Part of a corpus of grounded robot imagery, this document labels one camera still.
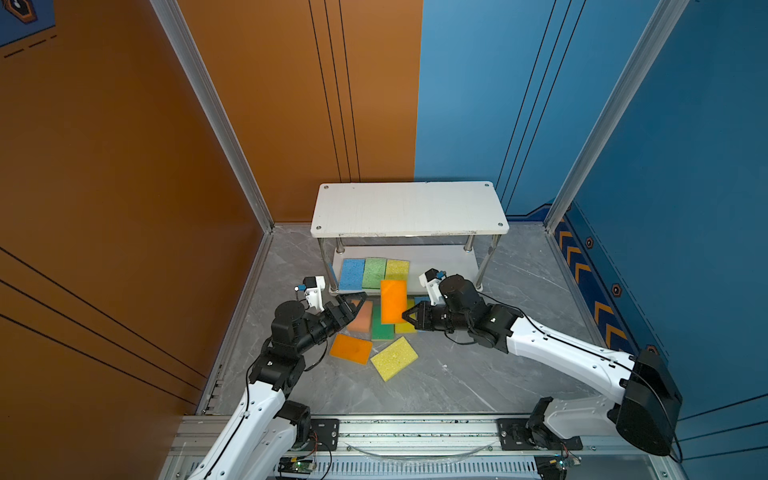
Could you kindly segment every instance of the gray floor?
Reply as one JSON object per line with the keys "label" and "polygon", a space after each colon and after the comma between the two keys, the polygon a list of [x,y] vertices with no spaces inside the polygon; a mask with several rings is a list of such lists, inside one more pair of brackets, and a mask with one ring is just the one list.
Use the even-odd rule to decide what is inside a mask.
{"label": "gray floor", "polygon": [[[269,336],[275,308],[294,298],[305,276],[323,275],[318,244],[309,227],[277,227],[266,263],[224,376],[213,413],[230,414],[243,394],[245,372]],[[364,243],[464,243],[465,237],[358,239]],[[489,239],[478,237],[478,261]],[[591,341],[540,223],[511,223],[485,274],[484,292],[522,308],[529,316],[568,335]],[[290,399],[313,413],[530,412],[543,396],[574,399],[593,395],[586,385],[554,369],[498,350],[458,346],[438,333],[406,335],[419,359],[384,383],[369,362],[361,366],[327,356],[304,373]],[[467,340],[464,333],[458,340]],[[390,342],[374,344],[375,352]],[[322,346],[306,354],[311,365]]]}

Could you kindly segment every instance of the orange chevron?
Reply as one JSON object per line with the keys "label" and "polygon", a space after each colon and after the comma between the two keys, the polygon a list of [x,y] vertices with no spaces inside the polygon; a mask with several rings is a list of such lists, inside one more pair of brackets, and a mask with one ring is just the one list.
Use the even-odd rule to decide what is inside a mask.
{"label": "orange chevron", "polygon": [[568,266],[571,266],[571,253],[581,253],[581,250],[579,250],[576,247],[568,247],[567,249],[568,257],[566,258],[566,262],[568,262]]}
{"label": "orange chevron", "polygon": [[616,335],[619,335],[621,338],[625,340],[627,339],[627,336],[624,334],[624,332],[622,332],[621,330],[619,330],[613,325],[606,324],[605,325],[605,345],[607,345],[609,349],[611,348],[611,334],[613,333],[615,333]]}
{"label": "orange chevron", "polygon": [[563,237],[573,237],[573,234],[566,231],[560,232],[560,250],[563,250]]}
{"label": "orange chevron", "polygon": [[576,283],[578,283],[578,273],[582,270],[586,270],[588,272],[592,271],[589,265],[584,265],[583,263],[576,262],[576,274],[574,275],[576,277]]}
{"label": "orange chevron", "polygon": [[594,303],[594,322],[598,325],[600,325],[600,320],[599,320],[600,310],[603,310],[604,312],[608,312],[611,315],[614,315],[614,311],[608,305],[600,302],[595,302]]}

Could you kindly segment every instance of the shelf leg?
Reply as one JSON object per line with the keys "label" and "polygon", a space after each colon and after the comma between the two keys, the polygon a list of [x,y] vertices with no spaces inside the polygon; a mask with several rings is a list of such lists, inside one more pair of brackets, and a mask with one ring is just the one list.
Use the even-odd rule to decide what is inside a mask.
{"label": "shelf leg", "polygon": [[469,238],[467,239],[467,243],[464,244],[464,251],[466,253],[472,252],[472,244],[474,242],[475,242],[475,236],[474,235],[470,235]]}
{"label": "shelf leg", "polygon": [[491,235],[491,246],[488,247],[488,253],[485,255],[485,258],[482,259],[482,263],[480,263],[480,270],[478,270],[478,276],[475,279],[475,288],[478,290],[482,288],[482,277],[485,275],[485,270],[488,268],[488,264],[491,262],[491,257],[493,257],[493,253],[496,251],[496,247],[498,247],[498,241],[501,238],[501,235]]}
{"label": "shelf leg", "polygon": [[328,261],[326,255],[326,239],[318,238],[317,243],[320,245],[320,257],[323,258],[323,265],[326,268],[326,278],[328,279],[328,289],[331,293],[339,292],[339,282],[336,280],[336,274],[333,272],[333,267]]}

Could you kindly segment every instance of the wall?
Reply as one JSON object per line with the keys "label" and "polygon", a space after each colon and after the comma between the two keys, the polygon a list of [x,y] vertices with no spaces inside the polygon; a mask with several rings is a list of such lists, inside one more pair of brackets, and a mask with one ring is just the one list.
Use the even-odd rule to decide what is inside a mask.
{"label": "wall", "polygon": [[149,2],[55,21],[0,50],[3,477],[155,478],[261,232]]}
{"label": "wall", "polygon": [[668,358],[693,480],[764,476],[766,22],[691,2],[574,203]]}
{"label": "wall", "polygon": [[656,4],[180,2],[278,222],[309,221],[336,181],[490,180],[510,215],[549,202]]}
{"label": "wall", "polygon": [[416,180],[491,180],[507,215],[551,202],[657,0],[426,0]]}

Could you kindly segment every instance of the sponge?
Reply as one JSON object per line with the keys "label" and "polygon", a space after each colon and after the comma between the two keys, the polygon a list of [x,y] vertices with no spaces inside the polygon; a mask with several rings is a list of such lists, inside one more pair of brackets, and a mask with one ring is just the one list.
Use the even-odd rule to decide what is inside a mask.
{"label": "sponge", "polygon": [[411,263],[408,260],[387,260],[384,280],[408,281],[408,270]]}
{"label": "sponge", "polygon": [[362,269],[365,265],[363,258],[345,258],[341,266],[339,290],[362,290]]}
{"label": "sponge", "polygon": [[414,363],[418,357],[411,344],[408,343],[408,340],[401,336],[392,345],[374,355],[371,358],[371,363],[379,371],[379,375],[382,376],[384,381],[387,382],[397,375],[400,370]]}
{"label": "sponge", "polygon": [[[416,305],[415,300],[413,298],[408,298],[408,308],[410,309],[414,305]],[[395,324],[395,333],[416,333],[416,332],[418,332],[416,327],[414,327],[408,322]]]}
{"label": "sponge", "polygon": [[373,306],[373,315],[371,317],[371,340],[394,340],[395,326],[382,325],[382,307]]}
{"label": "sponge", "polygon": [[373,302],[367,300],[357,312],[355,319],[346,326],[350,332],[370,333],[371,314],[373,313]]}
{"label": "sponge", "polygon": [[333,342],[330,355],[335,356],[338,359],[345,359],[350,362],[365,365],[368,363],[368,357],[371,355],[372,349],[373,343],[368,340],[356,339],[340,333],[336,335],[336,340]]}
{"label": "sponge", "polygon": [[407,283],[404,280],[382,280],[382,323],[403,323],[402,313],[408,309]]}
{"label": "sponge", "polygon": [[366,268],[362,271],[362,288],[381,288],[385,270],[386,258],[366,258]]}

